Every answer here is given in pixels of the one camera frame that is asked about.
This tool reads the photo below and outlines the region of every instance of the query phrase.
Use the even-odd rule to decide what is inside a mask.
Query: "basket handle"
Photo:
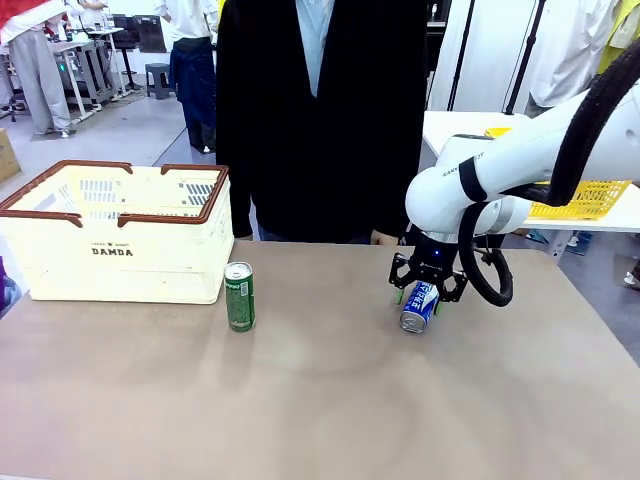
[[[219,171],[220,174],[216,179],[213,192],[209,195],[209,198],[205,202],[200,215],[197,217],[167,217],[165,215],[139,215],[135,213],[124,213],[118,217],[118,227],[122,228],[129,222],[142,222],[142,223],[175,223],[180,225],[202,225],[209,220],[209,216],[213,211],[213,206],[218,200],[218,196],[222,191],[227,177],[229,176],[229,167],[217,166],[217,165],[180,165],[180,164],[168,164],[163,165],[160,169],[160,174],[164,175],[169,170],[213,170]]]
[[[0,217],[12,217],[12,218],[39,218],[45,220],[67,220],[73,223],[76,227],[82,228],[82,215],[78,213],[62,213],[62,212],[34,212],[26,210],[9,210],[9,208],[15,205],[25,195],[31,192],[38,185],[43,183],[48,178],[52,177],[64,167],[77,165],[82,167],[110,167],[110,168],[122,168],[127,173],[133,174],[133,169],[130,163],[125,162],[93,162],[89,160],[63,160],[56,163],[51,168],[45,170],[36,178],[27,183],[24,187],[18,189],[13,195],[7,197],[7,199],[0,203]]]

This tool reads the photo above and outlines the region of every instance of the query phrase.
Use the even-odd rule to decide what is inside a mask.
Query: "black jacket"
[[[315,98],[295,0],[227,0],[218,36],[218,163],[234,233],[296,241],[399,236],[418,171],[424,0],[335,0]]]

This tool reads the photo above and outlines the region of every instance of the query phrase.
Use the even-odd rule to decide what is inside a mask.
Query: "white table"
[[[80,109],[80,116],[74,118],[71,123],[78,124],[83,120],[86,120],[96,112],[100,111],[101,108],[93,109],[87,111],[84,108],[84,104],[82,103],[82,96],[80,95],[80,89],[78,88],[78,82],[76,81],[76,76],[73,74],[73,67],[71,65],[71,59],[69,58],[69,50],[73,50],[76,47],[84,47],[90,42],[58,42],[53,43],[49,42],[49,48],[51,49],[51,53],[56,54],[59,53],[64,58],[64,62],[67,65],[67,71],[69,72],[69,78],[71,79],[71,86],[73,87],[73,94],[78,101],[78,108]]]
[[[124,86],[124,79],[122,78],[122,70],[118,66],[118,56],[116,55],[116,45],[113,41],[113,34],[122,32],[124,28],[110,28],[106,30],[95,30],[91,32],[87,32],[87,35],[90,37],[108,37],[109,43],[111,44],[111,56],[113,57],[113,63],[116,67],[116,72],[118,73],[118,80],[120,81],[120,92],[113,96],[113,100],[120,100],[121,98],[126,97],[127,95],[131,95],[133,90],[127,90]]]
[[[483,135],[487,128],[517,127],[529,121],[524,115],[485,112],[425,112],[423,136],[436,157],[456,134]],[[547,253],[556,261],[564,253],[574,230],[588,232],[640,232],[640,189],[631,185],[611,211],[600,220],[546,220],[529,218],[525,228],[552,230]]]

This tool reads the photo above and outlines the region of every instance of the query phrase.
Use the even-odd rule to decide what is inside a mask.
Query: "white plastic basket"
[[[0,228],[34,300],[214,303],[227,168],[60,162],[0,204]]]

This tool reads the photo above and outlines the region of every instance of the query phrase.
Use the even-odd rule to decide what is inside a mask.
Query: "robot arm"
[[[585,96],[586,92],[489,142],[486,150],[471,160],[477,183],[486,193],[482,201],[499,200],[505,196],[503,192],[514,187],[551,180],[560,146]],[[639,178],[639,146],[640,85],[636,85],[607,122],[582,179]],[[422,231],[458,233],[464,210],[475,203],[468,193],[474,188],[470,186],[474,182],[473,174],[465,173],[464,167],[460,167],[468,159],[458,160],[461,161],[457,165],[438,163],[411,183],[406,198],[407,213]]]
[[[389,281],[405,288],[423,280],[438,288],[442,301],[457,302],[468,280],[488,302],[508,305],[513,278],[506,259],[499,249],[481,252],[497,270],[496,291],[478,268],[474,236],[518,228],[530,201],[567,205],[581,180],[640,179],[639,78],[637,40],[590,91],[488,142],[471,158],[443,154],[409,187],[407,213],[422,235],[410,259],[396,254]],[[542,181],[551,183],[536,185]],[[463,271],[453,268],[457,254]],[[405,266],[409,272],[398,276]],[[451,278],[456,285],[448,290]]]

